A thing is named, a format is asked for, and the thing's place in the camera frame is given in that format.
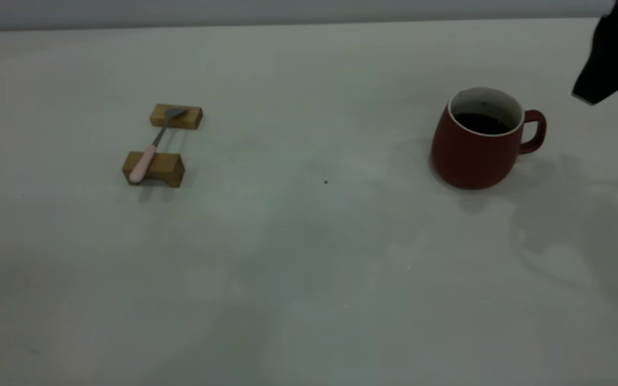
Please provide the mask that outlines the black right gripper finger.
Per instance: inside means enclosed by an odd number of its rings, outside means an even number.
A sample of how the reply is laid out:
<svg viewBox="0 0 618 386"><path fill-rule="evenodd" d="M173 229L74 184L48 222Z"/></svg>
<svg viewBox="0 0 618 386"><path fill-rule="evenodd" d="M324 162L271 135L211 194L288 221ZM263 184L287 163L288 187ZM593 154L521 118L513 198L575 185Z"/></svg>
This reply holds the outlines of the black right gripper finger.
<svg viewBox="0 0 618 386"><path fill-rule="evenodd" d="M596 105L618 92L618 64L589 60L573 86L572 95Z"/></svg>

